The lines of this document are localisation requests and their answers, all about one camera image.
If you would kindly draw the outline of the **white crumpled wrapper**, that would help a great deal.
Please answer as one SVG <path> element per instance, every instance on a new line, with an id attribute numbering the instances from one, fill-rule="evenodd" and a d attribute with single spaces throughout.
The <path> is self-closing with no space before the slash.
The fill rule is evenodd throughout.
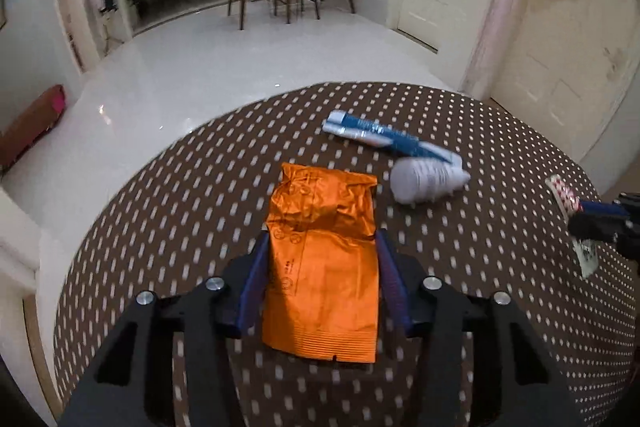
<path id="1" fill-rule="evenodd" d="M 461 191 L 471 175 L 461 167 L 431 158 L 401 158 L 390 172 L 390 191 L 402 205 L 435 202 Z"/>

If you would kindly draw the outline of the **red white patterned wrapper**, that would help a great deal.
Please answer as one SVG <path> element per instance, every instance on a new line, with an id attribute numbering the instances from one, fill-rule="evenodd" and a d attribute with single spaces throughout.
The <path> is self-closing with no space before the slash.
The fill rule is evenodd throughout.
<path id="1" fill-rule="evenodd" d="M 582 278 L 589 279 L 599 268 L 599 256 L 597 243 L 593 239 L 587 239 L 585 232 L 579 231 L 582 203 L 558 174 L 549 176 L 546 185 L 567 226 Z"/>

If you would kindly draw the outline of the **orange foil bag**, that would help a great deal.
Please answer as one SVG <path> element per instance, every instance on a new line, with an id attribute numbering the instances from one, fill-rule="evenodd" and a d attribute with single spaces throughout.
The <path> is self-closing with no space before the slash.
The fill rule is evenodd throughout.
<path id="1" fill-rule="evenodd" d="M 374 362 L 378 340 L 375 176 L 285 164 L 266 221 L 262 340 L 299 358 Z"/>

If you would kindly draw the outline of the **brown polka dot tablecloth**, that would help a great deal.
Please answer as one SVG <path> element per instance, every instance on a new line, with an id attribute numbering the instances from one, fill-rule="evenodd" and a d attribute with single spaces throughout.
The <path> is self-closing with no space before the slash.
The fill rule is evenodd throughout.
<path id="1" fill-rule="evenodd" d="M 82 241 L 56 311 L 65 426 L 634 426 L 634 272 L 584 246 L 584 169 L 399 83 L 202 124 Z"/>

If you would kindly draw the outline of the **red bench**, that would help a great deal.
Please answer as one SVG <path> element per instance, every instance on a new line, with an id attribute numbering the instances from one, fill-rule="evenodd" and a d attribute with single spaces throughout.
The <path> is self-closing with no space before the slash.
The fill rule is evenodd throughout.
<path id="1" fill-rule="evenodd" d="M 1 135 L 1 172 L 9 170 L 44 134 L 54 128 L 66 111 L 62 84 L 44 91 Z"/>

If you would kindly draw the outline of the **blue white tube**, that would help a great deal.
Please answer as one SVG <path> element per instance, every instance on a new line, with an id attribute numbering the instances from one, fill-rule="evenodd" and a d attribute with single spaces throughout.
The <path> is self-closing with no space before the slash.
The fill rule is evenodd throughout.
<path id="1" fill-rule="evenodd" d="M 454 167 L 462 166 L 462 158 L 451 150 L 341 110 L 330 113 L 322 124 L 322 130 L 346 140 L 354 140 L 376 148 L 387 148 L 402 156 L 431 158 Z"/>

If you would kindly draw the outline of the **cream panel door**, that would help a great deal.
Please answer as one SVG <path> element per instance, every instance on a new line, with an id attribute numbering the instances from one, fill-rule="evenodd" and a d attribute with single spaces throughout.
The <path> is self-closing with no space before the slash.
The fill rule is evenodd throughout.
<path id="1" fill-rule="evenodd" d="M 574 160 L 630 83 L 639 0 L 525 0 L 492 98 Z"/>

